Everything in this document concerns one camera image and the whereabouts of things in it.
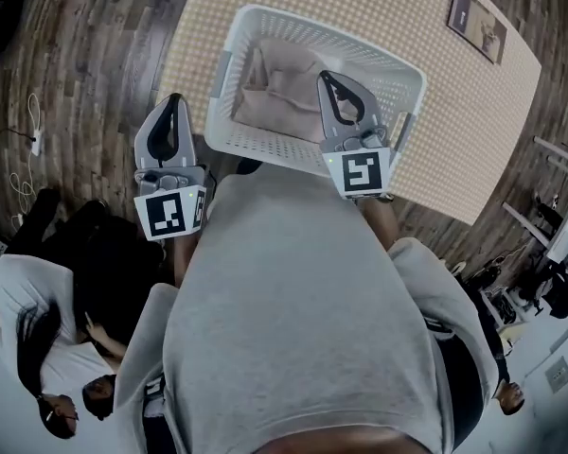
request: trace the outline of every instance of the folded cloth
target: folded cloth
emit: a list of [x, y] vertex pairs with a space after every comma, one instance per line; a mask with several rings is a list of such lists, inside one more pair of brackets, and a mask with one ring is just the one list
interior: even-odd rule
[[248, 79], [234, 121], [320, 143], [318, 74], [326, 66], [309, 49], [264, 39], [253, 53]]

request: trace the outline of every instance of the table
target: table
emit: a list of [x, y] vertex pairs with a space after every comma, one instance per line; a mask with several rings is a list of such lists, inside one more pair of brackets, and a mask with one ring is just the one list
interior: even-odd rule
[[[553, 153], [557, 154], [559, 158], [568, 161], [568, 152], [566, 152], [565, 150], [558, 148], [555, 145], [552, 145], [551, 143], [540, 139], [539, 137], [535, 137], [534, 142], [537, 145], [547, 148]], [[564, 171], [564, 173], [568, 174], [568, 166], [566, 166], [562, 162], [562, 160], [548, 156], [547, 162], [561, 169], [562, 171]], [[511, 214], [512, 217], [518, 220], [522, 224], [522, 226], [546, 248], [546, 257], [549, 260], [559, 263], [564, 260], [566, 255], [568, 255], [568, 213], [566, 214], [566, 217], [561, 223], [556, 234], [551, 240], [549, 240], [537, 227], [532, 224], [532, 222], [530, 222], [530, 220], [520, 214], [507, 202], [503, 203], [503, 208], [507, 210], [507, 212]]]
[[310, 17], [364, 38], [427, 74], [427, 94], [391, 191], [473, 224], [499, 181], [536, 91], [541, 65], [507, 28], [501, 65], [446, 27], [451, 0], [188, 0], [158, 99], [183, 94], [197, 133], [223, 42], [239, 8], [256, 3]]

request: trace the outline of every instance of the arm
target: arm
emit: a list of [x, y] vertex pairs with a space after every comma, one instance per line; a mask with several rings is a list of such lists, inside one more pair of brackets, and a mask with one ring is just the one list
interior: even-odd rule
[[122, 364], [121, 360], [115, 359], [112, 357], [101, 357], [105, 360], [105, 362], [110, 366], [110, 368], [114, 371], [117, 375], [120, 371], [120, 365]]
[[466, 344], [488, 402], [498, 384], [498, 369], [470, 297], [437, 256], [418, 240], [398, 240], [389, 256], [423, 317], [448, 326]]
[[398, 220], [391, 203], [366, 199], [358, 202], [358, 208], [379, 242], [389, 251], [399, 238]]
[[148, 376], [162, 370], [162, 345], [178, 292], [177, 288], [165, 284], [156, 284], [151, 289], [115, 383], [115, 408], [136, 398], [139, 393], [142, 403]]
[[174, 285], [181, 287], [191, 257], [198, 245], [199, 234], [179, 236], [174, 239]]
[[88, 322], [86, 330], [91, 338], [98, 341], [116, 360], [121, 361], [126, 354], [126, 346], [110, 338], [105, 328], [98, 323], [93, 323], [88, 314], [86, 314], [86, 321]]

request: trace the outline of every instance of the person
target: person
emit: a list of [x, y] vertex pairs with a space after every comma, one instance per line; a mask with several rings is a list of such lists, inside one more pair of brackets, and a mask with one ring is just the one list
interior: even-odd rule
[[114, 411], [114, 387], [115, 375], [105, 375], [82, 389], [84, 407], [98, 420], [102, 421]]
[[127, 345], [151, 287], [164, 280], [163, 261], [160, 244], [140, 239], [135, 224], [106, 218], [80, 263], [74, 297], [77, 324], [85, 329], [90, 317], [104, 329], [98, 331], [99, 343], [111, 339]]
[[539, 215], [545, 219], [545, 221], [551, 226], [552, 228], [552, 232], [551, 233], [547, 233], [545, 232], [543, 229], [541, 229], [541, 232], [549, 239], [552, 239], [553, 236], [556, 234], [556, 232], [558, 231], [559, 227], [561, 227], [561, 224], [564, 222], [564, 218], [558, 213], [556, 212], [556, 210], [554, 210], [552, 207], [550, 207], [549, 205], [545, 204], [542, 202], [541, 200], [541, 195], [539, 195], [538, 192], [535, 192], [533, 194], [533, 202], [535, 207], [537, 208], [537, 212], [539, 213]]
[[522, 391], [522, 387], [520, 387], [517, 383], [511, 382], [503, 344], [501, 343], [501, 337], [497, 332], [494, 318], [492, 318], [492, 315], [488, 311], [488, 307], [484, 303], [482, 295], [480, 294], [479, 285], [484, 282], [482, 276], [489, 277], [488, 270], [490, 268], [486, 267], [481, 274], [477, 274], [468, 281], [463, 281], [460, 276], [456, 276], [456, 280], [459, 282], [463, 290], [465, 290], [475, 306], [480, 324], [484, 330], [484, 336], [488, 343], [488, 348], [490, 349], [492, 357], [494, 358], [494, 361], [496, 361], [496, 366], [499, 370], [498, 386], [493, 398], [499, 402], [501, 411], [504, 415], [513, 415], [520, 411], [520, 409], [524, 406], [524, 392]]
[[526, 271], [517, 287], [513, 297], [520, 306], [538, 306], [543, 298], [551, 306], [550, 316], [560, 320], [568, 317], [568, 267], [564, 263], [548, 261], [538, 272]]
[[[466, 345], [481, 405], [496, 364], [471, 300], [420, 242], [396, 240], [387, 205], [357, 207], [326, 178], [263, 164], [226, 177], [208, 215], [175, 260], [185, 274], [162, 348], [151, 342], [136, 366], [134, 337], [150, 332], [133, 334], [117, 409], [138, 414], [162, 371], [177, 452], [453, 450], [448, 369], [425, 319]], [[143, 452], [141, 426], [130, 418]]]
[[89, 237], [107, 210], [89, 201], [53, 236], [43, 241], [60, 194], [43, 189], [23, 225], [0, 259], [0, 354], [8, 370], [36, 398], [42, 422], [57, 437], [76, 432], [75, 406], [64, 395], [105, 375], [113, 375], [121, 358], [103, 341], [101, 355], [83, 340], [73, 309], [75, 271]]

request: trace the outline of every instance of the wall outlet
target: wall outlet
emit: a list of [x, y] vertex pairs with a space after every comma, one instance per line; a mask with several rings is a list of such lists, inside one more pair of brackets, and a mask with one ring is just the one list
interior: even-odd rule
[[561, 390], [568, 383], [568, 363], [566, 363], [566, 359], [561, 357], [551, 365], [545, 372], [545, 376], [553, 393]]
[[40, 151], [42, 149], [43, 133], [40, 130], [34, 132], [34, 139], [31, 143], [31, 154], [35, 156], [40, 156]]

